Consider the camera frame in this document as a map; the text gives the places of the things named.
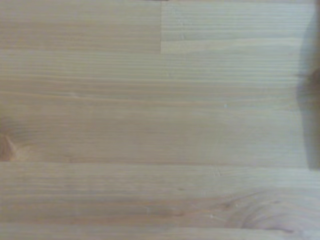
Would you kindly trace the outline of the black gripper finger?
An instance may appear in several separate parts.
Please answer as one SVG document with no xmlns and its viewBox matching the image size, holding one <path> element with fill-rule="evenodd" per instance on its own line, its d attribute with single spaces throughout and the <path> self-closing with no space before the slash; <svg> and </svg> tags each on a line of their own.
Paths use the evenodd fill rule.
<svg viewBox="0 0 320 240">
<path fill-rule="evenodd" d="M 312 17 L 303 37 L 296 99 L 301 113 L 304 148 L 310 170 L 320 169 L 320 2 L 312 3 Z"/>
</svg>

